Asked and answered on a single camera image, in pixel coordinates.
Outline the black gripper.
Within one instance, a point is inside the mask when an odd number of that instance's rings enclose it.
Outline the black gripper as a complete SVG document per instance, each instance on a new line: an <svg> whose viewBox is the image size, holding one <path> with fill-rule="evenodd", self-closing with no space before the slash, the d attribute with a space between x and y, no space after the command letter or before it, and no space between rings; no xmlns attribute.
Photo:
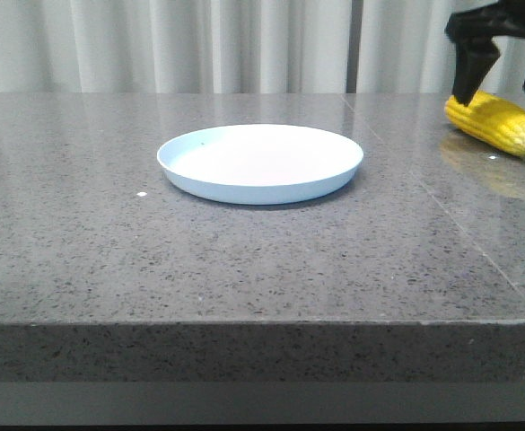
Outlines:
<svg viewBox="0 0 525 431"><path fill-rule="evenodd" d="M455 42L456 48L451 93L458 103L468 106L500 57L500 51L491 38L510 36L525 39L525 1L497 1L453 13L445 33Z"/></svg>

